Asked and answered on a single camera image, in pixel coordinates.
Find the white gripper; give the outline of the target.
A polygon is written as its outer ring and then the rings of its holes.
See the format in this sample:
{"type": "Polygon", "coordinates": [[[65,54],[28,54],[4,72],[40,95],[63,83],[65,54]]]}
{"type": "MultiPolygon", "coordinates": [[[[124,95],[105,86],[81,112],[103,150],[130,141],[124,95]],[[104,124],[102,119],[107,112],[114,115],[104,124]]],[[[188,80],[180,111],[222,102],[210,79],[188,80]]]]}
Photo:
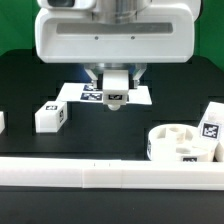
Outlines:
{"type": "MultiPolygon", "coordinates": [[[[153,7],[129,24],[101,24],[88,14],[42,9],[35,21],[38,56],[50,63],[136,63],[129,88],[136,89],[144,63],[185,62],[194,50],[194,19],[187,7],[153,7]]],[[[84,69],[102,89],[97,64],[84,69]]]]}

